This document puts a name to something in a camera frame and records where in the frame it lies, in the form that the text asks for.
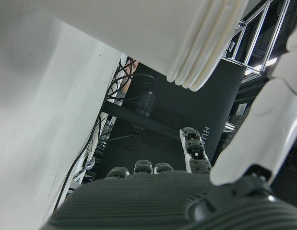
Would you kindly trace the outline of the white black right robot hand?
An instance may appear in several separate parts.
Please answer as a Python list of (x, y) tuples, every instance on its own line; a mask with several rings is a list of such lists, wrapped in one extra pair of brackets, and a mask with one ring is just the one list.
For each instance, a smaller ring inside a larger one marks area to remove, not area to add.
[(297, 138), (297, 28), (232, 141), (210, 167), (118, 168), (76, 189), (45, 230), (297, 230), (297, 208), (270, 189)]

